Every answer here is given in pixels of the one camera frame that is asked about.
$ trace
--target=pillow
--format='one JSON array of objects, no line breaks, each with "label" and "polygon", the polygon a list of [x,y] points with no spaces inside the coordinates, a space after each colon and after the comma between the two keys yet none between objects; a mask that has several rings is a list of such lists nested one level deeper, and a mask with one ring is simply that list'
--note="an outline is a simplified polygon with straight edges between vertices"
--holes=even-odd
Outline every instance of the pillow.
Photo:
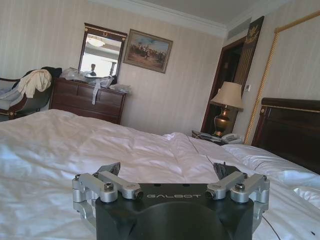
[{"label": "pillow", "polygon": [[320,189],[308,186],[298,186],[293,189],[301,198],[307,200],[309,203],[320,209]]},{"label": "pillow", "polygon": [[320,175],[264,149],[242,144],[226,144],[222,147],[259,174],[272,176],[290,186],[320,188]]}]

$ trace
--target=table lamp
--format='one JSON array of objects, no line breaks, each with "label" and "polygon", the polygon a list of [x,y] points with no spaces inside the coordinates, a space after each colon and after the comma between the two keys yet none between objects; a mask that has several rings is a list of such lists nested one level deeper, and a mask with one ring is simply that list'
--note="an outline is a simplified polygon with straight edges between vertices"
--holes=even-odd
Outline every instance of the table lamp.
[{"label": "table lamp", "polygon": [[222,108],[221,114],[214,118],[214,136],[221,137],[230,123],[228,106],[243,109],[241,88],[240,84],[225,81],[215,97],[210,100],[210,104],[219,105]]}]

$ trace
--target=mirror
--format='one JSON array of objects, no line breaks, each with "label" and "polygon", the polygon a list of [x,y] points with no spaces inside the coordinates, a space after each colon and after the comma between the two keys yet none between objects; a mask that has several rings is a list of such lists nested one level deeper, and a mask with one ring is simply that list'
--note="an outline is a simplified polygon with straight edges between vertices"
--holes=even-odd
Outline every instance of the mirror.
[{"label": "mirror", "polygon": [[86,77],[117,79],[127,34],[84,24],[84,37],[78,70]]}]

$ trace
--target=doorway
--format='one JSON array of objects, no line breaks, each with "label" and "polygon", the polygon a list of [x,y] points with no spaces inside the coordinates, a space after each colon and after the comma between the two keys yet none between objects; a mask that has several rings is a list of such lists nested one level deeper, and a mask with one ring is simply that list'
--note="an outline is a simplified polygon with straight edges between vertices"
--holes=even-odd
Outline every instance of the doorway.
[{"label": "doorway", "polygon": [[210,104],[210,100],[218,93],[224,82],[234,82],[238,64],[240,61],[242,49],[245,43],[246,37],[243,37],[227,46],[224,46],[221,50],[218,67],[216,69],[210,98],[206,106],[206,111],[202,123],[201,132],[207,134],[213,134],[215,129],[214,118],[220,115],[221,107]]}]

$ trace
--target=crown molding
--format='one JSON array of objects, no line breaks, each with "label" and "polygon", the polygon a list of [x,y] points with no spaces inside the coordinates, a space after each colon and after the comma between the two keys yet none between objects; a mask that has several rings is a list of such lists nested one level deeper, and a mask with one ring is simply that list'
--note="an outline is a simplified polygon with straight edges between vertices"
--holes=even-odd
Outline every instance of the crown molding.
[{"label": "crown molding", "polygon": [[146,17],[158,19],[170,24],[204,32],[220,38],[225,38],[227,28],[219,22],[176,11],[143,0],[89,0],[90,2],[106,4],[113,8],[123,9]]},{"label": "crown molding", "polygon": [[233,18],[227,25],[227,30],[231,30],[236,26],[242,24],[245,20],[251,18],[251,21],[260,18],[261,16],[265,16],[269,13],[280,8],[282,5],[291,2],[292,0],[261,0],[256,2],[251,7],[249,7],[246,11],[243,11],[235,18]]}]

